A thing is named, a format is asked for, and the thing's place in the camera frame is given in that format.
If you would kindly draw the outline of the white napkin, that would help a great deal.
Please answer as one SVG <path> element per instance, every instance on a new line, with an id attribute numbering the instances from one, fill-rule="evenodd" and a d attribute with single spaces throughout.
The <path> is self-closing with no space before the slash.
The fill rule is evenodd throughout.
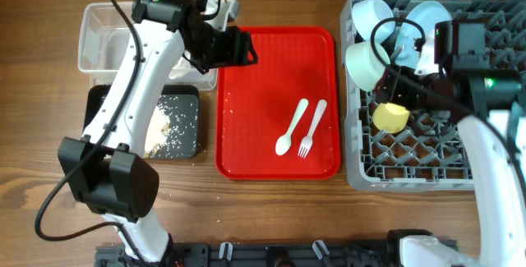
<path id="1" fill-rule="evenodd" d="M 173 67 L 172 71 L 169 73 L 168 78 L 171 80 L 183 78 L 185 75 L 191 72 L 192 69 L 193 66 L 191 63 L 189 63 L 185 56 L 182 56 Z"/>

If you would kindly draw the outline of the yellow plastic cup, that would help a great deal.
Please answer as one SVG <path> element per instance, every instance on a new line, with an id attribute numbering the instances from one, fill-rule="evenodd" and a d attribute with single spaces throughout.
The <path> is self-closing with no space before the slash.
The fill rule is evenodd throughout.
<path id="1" fill-rule="evenodd" d="M 381 103 L 374 110 L 372 121 L 379 130 L 397 133 L 406 127 L 409 115 L 410 112 L 404 106 Z"/>

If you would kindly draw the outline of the mint green bowl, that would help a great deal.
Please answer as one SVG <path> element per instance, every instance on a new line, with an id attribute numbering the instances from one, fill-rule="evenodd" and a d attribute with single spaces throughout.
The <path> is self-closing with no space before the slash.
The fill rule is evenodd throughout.
<path id="1" fill-rule="evenodd" d="M 385 71 L 385 65 L 376 57 L 369 41 L 347 48 L 345 67 L 355 85 L 364 91 L 374 90 Z"/>

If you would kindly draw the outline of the light blue plate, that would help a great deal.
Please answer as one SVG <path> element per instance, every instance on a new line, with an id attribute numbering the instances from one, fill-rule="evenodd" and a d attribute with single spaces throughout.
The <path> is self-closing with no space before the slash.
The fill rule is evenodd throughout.
<path id="1" fill-rule="evenodd" d="M 406 17 L 420 25 L 426 35 L 429 35 L 437 23 L 451 21 L 450 13 L 437 1 L 425 1 L 418 4 Z M 401 52 L 394 60 L 398 66 L 415 69 L 418 64 L 419 52 L 413 49 L 414 39 L 420 38 L 420 31 L 413 25 L 403 23 L 398 33 L 395 49 L 401 48 Z"/>

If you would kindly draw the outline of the blue bowl with rice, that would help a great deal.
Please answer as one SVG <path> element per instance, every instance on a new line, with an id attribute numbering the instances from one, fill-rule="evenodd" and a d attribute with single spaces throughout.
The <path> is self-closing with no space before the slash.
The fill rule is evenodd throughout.
<path id="1" fill-rule="evenodd" d="M 393 12 L 383 0 L 362 0 L 352 8 L 353 24 L 362 39 L 371 39 L 374 27 L 384 19 L 393 17 Z M 376 31 L 375 41 L 379 44 L 388 39 L 395 31 L 393 21 L 382 24 Z"/>

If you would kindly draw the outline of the white plastic fork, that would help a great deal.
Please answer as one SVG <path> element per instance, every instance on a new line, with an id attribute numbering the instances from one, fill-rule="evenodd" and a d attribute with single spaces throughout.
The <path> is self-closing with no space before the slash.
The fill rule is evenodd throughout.
<path id="1" fill-rule="evenodd" d="M 327 108 L 327 101 L 324 99 L 321 99 L 316 106 L 316 110 L 313 114 L 311 125 L 309 127 L 309 130 L 307 134 L 302 138 L 299 150 L 298 150 L 298 156 L 300 158 L 305 159 L 311 150 L 311 147 L 313 145 L 313 135 L 321 121 L 321 118 Z"/>

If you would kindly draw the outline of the white plastic spoon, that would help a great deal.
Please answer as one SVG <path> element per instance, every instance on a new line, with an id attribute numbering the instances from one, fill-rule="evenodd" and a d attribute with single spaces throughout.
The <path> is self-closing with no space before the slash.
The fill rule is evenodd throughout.
<path id="1" fill-rule="evenodd" d="M 291 119 L 291 122 L 288 126 L 287 131 L 282 136 L 280 136 L 279 139 L 276 141 L 275 153 L 278 156 L 285 155 L 290 149 L 292 145 L 293 131 L 295 130 L 297 124 L 301 120 L 302 115 L 307 110 L 308 104 L 309 104 L 309 101 L 308 99 L 305 99 L 305 98 L 300 99 L 300 101 L 298 102 L 298 106 L 295 109 L 295 112 L 293 114 L 293 117 Z"/>

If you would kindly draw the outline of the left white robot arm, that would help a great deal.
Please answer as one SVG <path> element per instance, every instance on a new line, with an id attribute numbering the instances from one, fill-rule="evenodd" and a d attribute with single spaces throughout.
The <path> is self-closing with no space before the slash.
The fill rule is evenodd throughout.
<path id="1" fill-rule="evenodd" d="M 171 265 L 171 236 L 153 208 L 158 173 L 144 160 L 150 119 L 169 73 L 187 60 L 200 73 L 258 61 L 235 15 L 206 12 L 208 0 L 134 0 L 123 17 L 129 47 L 98 112 L 79 140 L 63 139 L 58 159 L 78 202 L 115 227 L 143 265 Z"/>

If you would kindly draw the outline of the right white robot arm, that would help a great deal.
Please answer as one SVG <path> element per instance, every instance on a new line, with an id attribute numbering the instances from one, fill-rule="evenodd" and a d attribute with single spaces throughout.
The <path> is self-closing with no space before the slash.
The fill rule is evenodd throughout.
<path id="1" fill-rule="evenodd" d="M 480 21 L 442 21 L 432 31 L 436 73 L 407 74 L 371 50 L 381 74 L 411 111 L 449 111 L 472 169 L 480 223 L 477 259 L 424 232 L 395 232 L 399 266 L 523 266 L 525 264 L 525 78 L 491 68 Z"/>

